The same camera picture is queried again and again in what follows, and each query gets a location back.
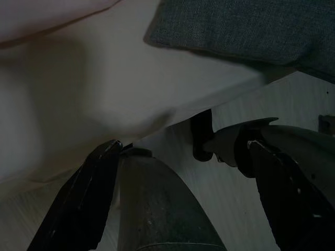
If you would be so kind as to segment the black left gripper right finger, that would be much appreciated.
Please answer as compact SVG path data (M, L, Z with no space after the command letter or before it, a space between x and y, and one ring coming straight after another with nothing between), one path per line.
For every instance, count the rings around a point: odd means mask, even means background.
M335 251L335 208L282 151L249 142L261 203L281 251Z

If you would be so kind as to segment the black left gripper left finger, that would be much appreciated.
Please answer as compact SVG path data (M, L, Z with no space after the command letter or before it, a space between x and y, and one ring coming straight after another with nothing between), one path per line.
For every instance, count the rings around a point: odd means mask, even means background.
M122 143L94 149L61 187L27 251L91 251L102 239Z

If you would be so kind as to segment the grey fabric pillow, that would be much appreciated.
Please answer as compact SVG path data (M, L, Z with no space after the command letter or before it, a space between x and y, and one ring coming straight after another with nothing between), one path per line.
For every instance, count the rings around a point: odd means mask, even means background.
M160 0L144 40L335 84L335 0Z

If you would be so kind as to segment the pale pink pillow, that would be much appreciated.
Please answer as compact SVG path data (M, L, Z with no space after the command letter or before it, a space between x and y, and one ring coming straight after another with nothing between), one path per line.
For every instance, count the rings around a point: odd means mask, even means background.
M121 0L0 0L0 49L103 12Z

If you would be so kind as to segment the white bed mattress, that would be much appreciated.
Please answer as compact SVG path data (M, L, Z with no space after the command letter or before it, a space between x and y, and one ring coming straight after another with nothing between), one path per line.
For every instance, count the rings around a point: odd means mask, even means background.
M108 139L130 141L259 88L237 63L153 47L160 0L121 0L0 48L0 197L47 184Z

